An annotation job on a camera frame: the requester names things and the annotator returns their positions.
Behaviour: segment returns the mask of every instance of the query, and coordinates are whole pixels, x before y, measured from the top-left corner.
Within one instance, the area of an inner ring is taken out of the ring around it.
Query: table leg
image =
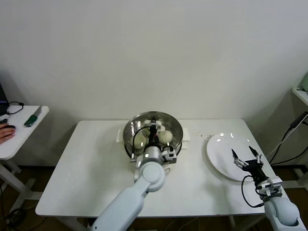
[[[42,195],[42,192],[31,191],[35,179],[29,179],[27,184],[24,185],[10,171],[3,167],[3,165],[0,165],[0,178],[20,193],[10,211],[20,208],[25,200],[39,200]]]
[[[246,231],[250,229],[251,227],[255,226],[256,224],[258,224],[264,218],[265,218],[265,215],[260,215],[258,217],[249,216],[244,221],[242,221],[240,224],[232,228],[232,231]]]
[[[2,160],[1,162],[4,162],[12,171],[11,174],[15,175],[15,173],[20,174],[21,173],[21,169],[11,160]],[[4,191],[6,189],[6,187],[8,186],[8,182],[4,182],[1,185],[1,189],[2,191]]]
[[[21,169],[12,161],[12,160],[3,160],[5,165],[7,165],[11,170],[15,171],[16,173],[20,174]]]
[[[77,218],[56,217],[56,219],[62,222],[64,225],[66,225],[73,231],[87,231],[87,228],[84,227],[77,220]]]
[[[236,225],[235,225],[234,217],[232,215],[229,216],[229,221],[230,221],[230,224],[231,224],[231,228],[234,229]]]
[[[285,189],[298,189],[304,188],[308,192],[308,172],[303,174],[301,171],[295,171],[299,177],[298,180],[285,180],[282,182],[282,186]]]

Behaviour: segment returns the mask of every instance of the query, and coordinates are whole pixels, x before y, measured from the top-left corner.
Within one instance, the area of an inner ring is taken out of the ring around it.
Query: shelf
[[[308,93],[298,87],[292,88],[292,92],[308,106]]]

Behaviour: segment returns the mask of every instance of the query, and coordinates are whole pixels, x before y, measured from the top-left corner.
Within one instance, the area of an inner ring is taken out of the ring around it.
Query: white plate
[[[249,172],[244,172],[234,164],[232,149],[243,160],[253,160],[254,155],[251,153],[249,146],[259,150],[247,138],[234,133],[220,133],[208,141],[206,152],[212,165],[223,175],[233,179],[242,181],[244,176],[250,175]]]

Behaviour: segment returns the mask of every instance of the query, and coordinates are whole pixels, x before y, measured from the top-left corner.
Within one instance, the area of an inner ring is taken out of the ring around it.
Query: knife
[[[42,106],[39,106],[39,108],[35,111],[35,113],[33,113],[33,115],[31,115],[30,118],[24,123],[24,126],[31,127],[38,119],[38,116],[41,112],[42,112]]]

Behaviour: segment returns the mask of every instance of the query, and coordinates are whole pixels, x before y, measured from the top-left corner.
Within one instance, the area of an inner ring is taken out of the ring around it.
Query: cable on floor
[[[184,225],[182,225],[177,231],[180,231],[182,228],[184,228],[186,225],[189,225],[190,223],[192,223],[193,221],[198,220],[198,228],[199,228],[199,218],[194,218],[190,221],[188,221],[187,223],[185,223]]]
[[[174,219],[172,222],[170,222],[166,227],[165,227],[165,231],[167,231],[167,229],[170,227],[170,225],[172,225],[174,222],[176,222],[178,220],[177,219]]]
[[[44,218],[43,221],[40,224],[38,224],[35,227],[30,228],[28,230],[17,229],[17,227],[25,220],[26,213],[33,210],[36,207],[36,205],[28,207],[28,208],[17,208],[17,209],[14,209],[12,212],[10,212],[8,214],[5,214],[4,213],[4,197],[3,197],[2,187],[0,187],[0,190],[1,190],[1,196],[0,196],[1,197],[1,211],[2,211],[2,218],[1,219],[8,221],[8,223],[2,228],[2,231],[5,230],[6,228],[7,229],[11,228],[15,231],[32,231],[32,230],[35,230],[36,228],[38,228],[47,219],[47,218]]]

